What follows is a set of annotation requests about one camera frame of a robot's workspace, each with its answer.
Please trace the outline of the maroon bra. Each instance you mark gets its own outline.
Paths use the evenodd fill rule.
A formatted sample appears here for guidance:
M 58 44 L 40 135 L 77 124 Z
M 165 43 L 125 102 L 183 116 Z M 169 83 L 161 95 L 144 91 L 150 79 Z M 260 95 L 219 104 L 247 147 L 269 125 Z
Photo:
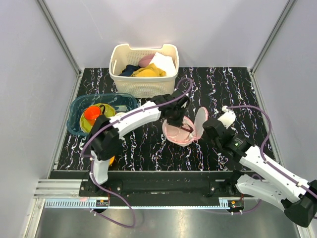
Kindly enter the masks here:
M 182 130 L 187 131 L 189 133 L 192 133 L 194 131 L 194 129 L 192 127 L 190 127 L 190 125 L 185 124 L 184 126 L 180 127 Z

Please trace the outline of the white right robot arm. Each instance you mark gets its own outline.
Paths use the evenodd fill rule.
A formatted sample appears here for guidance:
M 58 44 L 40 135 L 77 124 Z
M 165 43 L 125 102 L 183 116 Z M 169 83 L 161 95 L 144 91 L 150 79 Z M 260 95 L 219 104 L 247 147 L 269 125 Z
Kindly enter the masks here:
M 307 181 L 285 169 L 228 125 L 226 121 L 209 119 L 202 125 L 202 138 L 211 140 L 227 158 L 253 170 L 265 181 L 235 172 L 225 184 L 226 193 L 233 197 L 239 193 L 257 197 L 282 210 L 296 225 L 307 228 L 317 215 L 316 180 Z

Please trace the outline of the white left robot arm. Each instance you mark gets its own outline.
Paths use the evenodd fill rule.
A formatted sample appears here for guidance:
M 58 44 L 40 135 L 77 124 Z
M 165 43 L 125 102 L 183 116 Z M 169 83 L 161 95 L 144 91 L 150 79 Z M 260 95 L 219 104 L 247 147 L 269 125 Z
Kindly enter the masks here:
M 83 156 L 88 156 L 92 163 L 90 191 L 95 196 L 106 193 L 109 162 L 116 155 L 120 140 L 126 134 L 160 119 L 181 127 L 189 101 L 188 94 L 174 92 L 172 95 L 155 96 L 121 116 L 99 116 L 82 151 Z

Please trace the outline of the white pink mesh laundry bag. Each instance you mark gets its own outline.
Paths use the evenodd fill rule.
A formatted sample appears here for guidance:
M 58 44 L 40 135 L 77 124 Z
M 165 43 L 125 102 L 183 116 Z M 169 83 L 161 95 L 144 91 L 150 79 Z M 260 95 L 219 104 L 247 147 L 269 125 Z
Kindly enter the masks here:
M 190 125 L 194 129 L 192 133 L 182 130 L 180 127 L 172 126 L 164 120 L 162 124 L 162 132 L 165 138 L 182 147 L 186 147 L 194 141 L 199 140 L 204 132 L 203 124 L 208 120 L 208 111 L 205 107 L 200 107 L 196 113 L 195 120 L 190 120 L 187 116 L 184 116 L 183 126 L 185 124 Z

